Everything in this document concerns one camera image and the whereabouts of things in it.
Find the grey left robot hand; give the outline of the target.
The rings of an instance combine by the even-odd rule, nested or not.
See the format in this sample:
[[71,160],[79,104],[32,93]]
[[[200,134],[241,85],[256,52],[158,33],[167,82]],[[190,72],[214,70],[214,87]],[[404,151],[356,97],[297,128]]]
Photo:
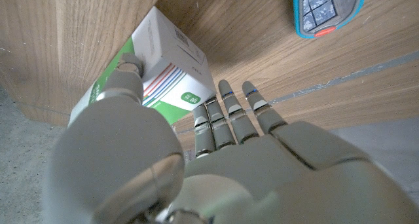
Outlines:
[[124,53],[98,100],[71,121],[45,172],[46,223],[417,223],[418,206],[381,165],[313,124],[285,122],[255,87],[263,129],[232,113],[239,141],[215,145],[198,112],[193,161],[141,101],[143,66]]

